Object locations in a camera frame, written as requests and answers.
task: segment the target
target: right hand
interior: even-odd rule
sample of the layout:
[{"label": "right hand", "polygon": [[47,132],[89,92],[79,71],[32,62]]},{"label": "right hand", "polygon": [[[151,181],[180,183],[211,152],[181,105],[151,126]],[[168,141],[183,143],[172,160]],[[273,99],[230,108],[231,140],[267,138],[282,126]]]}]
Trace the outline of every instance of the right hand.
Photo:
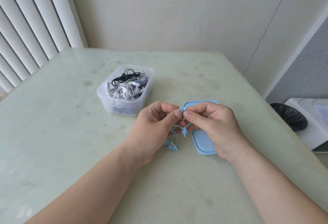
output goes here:
[{"label": "right hand", "polygon": [[188,107],[183,116],[192,123],[187,130],[205,131],[213,142],[215,152],[229,162],[245,149],[253,148],[229,107],[213,102],[202,102]]}]

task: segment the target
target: table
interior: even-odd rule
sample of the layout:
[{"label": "table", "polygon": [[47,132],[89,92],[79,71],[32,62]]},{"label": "table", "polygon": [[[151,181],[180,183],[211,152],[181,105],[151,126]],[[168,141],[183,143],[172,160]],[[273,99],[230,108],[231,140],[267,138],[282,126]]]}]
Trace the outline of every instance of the table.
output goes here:
[{"label": "table", "polygon": [[[216,100],[231,107],[265,156],[326,211],[328,171],[219,52],[60,52],[0,103],[0,219],[22,223],[128,135],[133,117],[110,114],[98,86],[119,65],[155,70],[147,104]],[[263,223],[232,166],[161,148],[127,190],[110,223]]]}]

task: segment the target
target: black trash bag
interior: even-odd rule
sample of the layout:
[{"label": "black trash bag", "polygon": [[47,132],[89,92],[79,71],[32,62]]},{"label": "black trash bag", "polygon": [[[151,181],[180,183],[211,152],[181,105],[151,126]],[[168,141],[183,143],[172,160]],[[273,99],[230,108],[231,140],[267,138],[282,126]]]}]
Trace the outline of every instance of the black trash bag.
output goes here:
[{"label": "black trash bag", "polygon": [[307,119],[295,108],[281,103],[271,103],[270,106],[293,131],[302,131],[307,127]]}]

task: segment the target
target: light blue container lid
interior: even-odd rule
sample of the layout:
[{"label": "light blue container lid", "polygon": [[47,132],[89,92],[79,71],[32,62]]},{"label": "light blue container lid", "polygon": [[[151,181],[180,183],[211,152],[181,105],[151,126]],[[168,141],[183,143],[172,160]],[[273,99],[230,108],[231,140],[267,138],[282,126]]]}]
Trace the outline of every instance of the light blue container lid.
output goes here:
[{"label": "light blue container lid", "polygon": [[[184,108],[199,104],[204,101],[187,101],[185,104],[183,104]],[[207,136],[206,132],[203,130],[196,130],[191,132],[191,137],[193,138],[196,150],[199,154],[202,155],[210,155],[215,154],[214,146],[210,138]]]}]

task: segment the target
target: vertical blinds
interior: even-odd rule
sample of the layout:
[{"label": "vertical blinds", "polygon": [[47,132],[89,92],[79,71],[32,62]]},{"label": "vertical blinds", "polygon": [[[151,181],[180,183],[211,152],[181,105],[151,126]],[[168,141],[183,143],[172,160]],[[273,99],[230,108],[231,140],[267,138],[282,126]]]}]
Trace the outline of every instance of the vertical blinds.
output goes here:
[{"label": "vertical blinds", "polygon": [[0,0],[0,87],[10,92],[58,52],[86,47],[69,0]]}]

